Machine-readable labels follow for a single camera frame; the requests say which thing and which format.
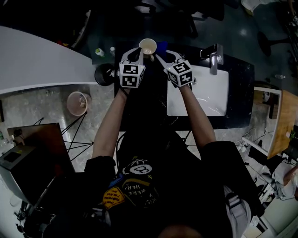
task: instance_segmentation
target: wooden table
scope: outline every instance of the wooden table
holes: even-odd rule
[[[297,107],[298,97],[283,90],[280,114],[276,122],[277,127],[270,150],[268,151],[268,159],[288,148],[290,139],[286,137],[286,133],[291,132],[294,127]]]
[[[278,115],[273,132],[273,138],[271,140],[268,151],[245,137],[242,137],[242,140],[262,152],[264,155],[267,156],[268,159],[270,159],[278,153],[281,153],[289,146],[290,139],[286,137],[286,133],[291,132],[294,127],[296,120],[296,111],[298,107],[298,97],[286,90],[280,91],[261,87],[255,87],[255,90],[270,92],[279,96]]]

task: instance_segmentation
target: small bottle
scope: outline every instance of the small bottle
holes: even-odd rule
[[[100,48],[95,50],[95,54],[99,55],[100,57],[104,57],[104,51]]]
[[[275,74],[275,78],[276,79],[285,79],[285,76],[283,76],[281,74]]]
[[[110,48],[110,53],[113,55],[113,56],[115,56],[115,47],[111,47]]]

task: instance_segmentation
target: marble surface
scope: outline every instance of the marble surface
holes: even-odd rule
[[[66,108],[66,100],[68,95],[73,91],[80,91],[88,93],[92,98],[92,104],[88,109],[86,115],[78,133],[76,135],[76,142],[92,142],[95,138],[98,127],[100,126],[102,119],[108,110],[112,100],[114,99],[114,86],[110,85],[102,87],[99,85],[71,85],[71,86],[59,86],[51,87],[40,90],[32,90],[29,92],[23,92],[19,94],[13,94],[11,96],[2,98],[3,113],[5,122],[0,123],[0,131],[4,134],[4,137],[8,138],[7,128],[15,126],[28,126],[34,124],[40,118],[44,117],[42,123],[59,122],[61,129],[66,128],[76,117],[72,116]],[[241,140],[247,132],[253,136],[252,140],[265,134],[265,131],[273,131],[275,120],[268,118],[269,107],[267,105],[254,105],[252,108],[251,122],[248,127],[234,128],[234,129],[220,129],[215,130],[216,139],[218,141],[228,140],[237,142]],[[71,129],[63,135],[64,139],[70,141],[78,127],[79,123],[75,124]],[[177,132],[182,138],[184,138],[188,131]],[[269,146],[271,135],[266,134],[262,137],[263,147],[266,149]],[[186,140],[186,144],[190,145],[188,149],[200,158],[197,148],[194,146],[195,141],[192,133]],[[6,140],[0,140],[0,153],[8,151],[13,147],[13,144],[7,143]],[[85,148],[76,148],[70,150],[70,158],[74,158],[79,152]],[[248,157],[249,148],[241,152],[241,156],[245,162],[249,162],[251,166],[258,172],[266,171],[262,165],[258,164],[254,159]],[[92,147],[83,152],[72,163],[76,172],[82,172],[84,170],[87,159],[92,156]],[[257,176],[256,172],[248,167],[252,178]]]

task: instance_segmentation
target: desk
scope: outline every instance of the desk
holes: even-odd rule
[[[255,87],[255,90],[270,92],[279,95],[278,116],[273,132],[273,138],[271,140],[268,151],[264,150],[262,147],[258,146],[245,137],[242,137],[242,140],[262,152],[264,155],[267,156],[268,159],[270,159],[278,153],[281,153],[289,146],[290,139],[286,137],[286,133],[291,132],[294,127],[296,111],[298,107],[298,97],[286,90],[280,91],[260,87]]]
[[[97,84],[95,67],[86,56],[4,26],[0,26],[0,36],[0,94],[46,86]]]

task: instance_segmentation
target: shirt patch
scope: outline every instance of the shirt patch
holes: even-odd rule
[[[112,187],[109,190],[107,190],[104,193],[103,200],[102,200],[107,210],[124,201],[125,201],[125,197],[118,187]]]
[[[146,164],[148,161],[145,159],[136,159],[132,163],[130,163],[127,167],[123,168],[123,174],[134,173],[137,175],[143,175],[150,173],[152,171],[152,167]]]
[[[139,179],[127,179],[122,185],[122,190],[125,196],[135,206],[148,208],[158,200],[158,194],[155,188],[150,186],[150,183]]]

